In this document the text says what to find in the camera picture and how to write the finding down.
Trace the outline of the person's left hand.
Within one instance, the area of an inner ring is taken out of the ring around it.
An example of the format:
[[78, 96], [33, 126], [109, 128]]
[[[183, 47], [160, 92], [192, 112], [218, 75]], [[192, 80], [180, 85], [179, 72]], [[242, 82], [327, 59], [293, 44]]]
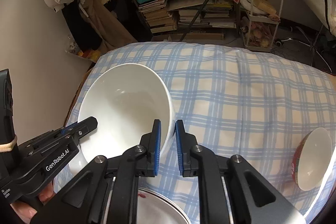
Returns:
[[[54, 183], [50, 182], [37, 196], [39, 205], [45, 205], [54, 196]], [[36, 200], [21, 199], [10, 205], [24, 223], [30, 223], [33, 216], [37, 213], [37, 207], [32, 206], [33, 201]]]

